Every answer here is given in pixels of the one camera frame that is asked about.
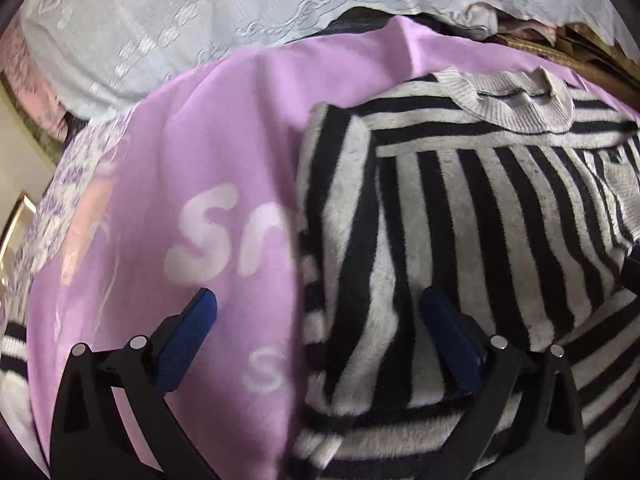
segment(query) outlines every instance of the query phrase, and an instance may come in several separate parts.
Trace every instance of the silver screw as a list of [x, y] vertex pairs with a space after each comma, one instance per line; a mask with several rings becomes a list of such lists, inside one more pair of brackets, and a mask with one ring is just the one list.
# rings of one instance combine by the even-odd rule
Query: silver screw
[[562, 357], [564, 355], [564, 348], [560, 345], [551, 345], [551, 353], [556, 357]]
[[86, 345], [84, 343], [78, 343], [76, 346], [74, 346], [71, 349], [71, 353], [73, 355], [75, 355], [76, 357], [81, 356], [82, 354], [84, 354], [84, 351], [86, 350]]
[[494, 335], [491, 338], [491, 346], [497, 348], [498, 350], [504, 350], [508, 345], [509, 342], [507, 341], [507, 339], [502, 337], [501, 335]]
[[129, 346], [134, 350], [140, 350], [146, 346], [146, 337], [143, 335], [137, 335], [131, 341], [129, 341]]

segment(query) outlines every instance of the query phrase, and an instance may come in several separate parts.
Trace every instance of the purple fabric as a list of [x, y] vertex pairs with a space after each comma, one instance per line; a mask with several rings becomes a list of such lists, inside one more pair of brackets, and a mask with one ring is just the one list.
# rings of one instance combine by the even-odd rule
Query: purple fabric
[[[82, 202], [76, 210], [66, 249], [33, 283], [30, 392], [46, 453], [71, 347], [117, 348], [149, 334], [204, 285], [218, 297], [218, 321], [168, 403], [223, 479], [279, 477], [303, 391], [290, 234], [309, 111], [319, 101], [356, 105], [452, 64], [473, 73], [543, 66], [628, 110], [567, 68], [406, 18], [367, 34], [244, 51], [140, 104], [98, 167], [84, 212]], [[125, 418], [139, 454], [153, 463], [130, 413]]]

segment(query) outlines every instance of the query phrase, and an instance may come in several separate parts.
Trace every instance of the striped sweater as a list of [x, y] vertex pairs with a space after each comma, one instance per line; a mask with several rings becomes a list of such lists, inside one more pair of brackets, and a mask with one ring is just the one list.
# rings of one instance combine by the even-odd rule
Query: striped sweater
[[[296, 480], [414, 478], [470, 398], [418, 316], [442, 290], [488, 335], [566, 350], [588, 462], [640, 396], [638, 125], [543, 70], [449, 68], [313, 110], [299, 194], [308, 387]], [[504, 410], [482, 467], [510, 437]]]

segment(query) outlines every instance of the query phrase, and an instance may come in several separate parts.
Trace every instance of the wall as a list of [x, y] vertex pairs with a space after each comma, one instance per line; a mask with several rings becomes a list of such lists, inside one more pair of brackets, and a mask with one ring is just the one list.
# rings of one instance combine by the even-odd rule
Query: wall
[[0, 86], [0, 232], [20, 192], [38, 202], [54, 169]]

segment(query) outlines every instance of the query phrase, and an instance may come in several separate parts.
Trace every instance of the white ruffled fabric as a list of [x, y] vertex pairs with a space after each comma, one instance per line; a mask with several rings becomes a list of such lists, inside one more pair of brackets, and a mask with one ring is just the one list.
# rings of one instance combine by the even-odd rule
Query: white ruffled fabric
[[476, 39], [496, 33], [495, 9], [551, 26], [583, 22], [640, 60], [609, 0], [26, 0], [22, 24], [32, 56], [64, 105], [94, 118], [242, 46], [313, 34], [356, 6], [428, 12]]

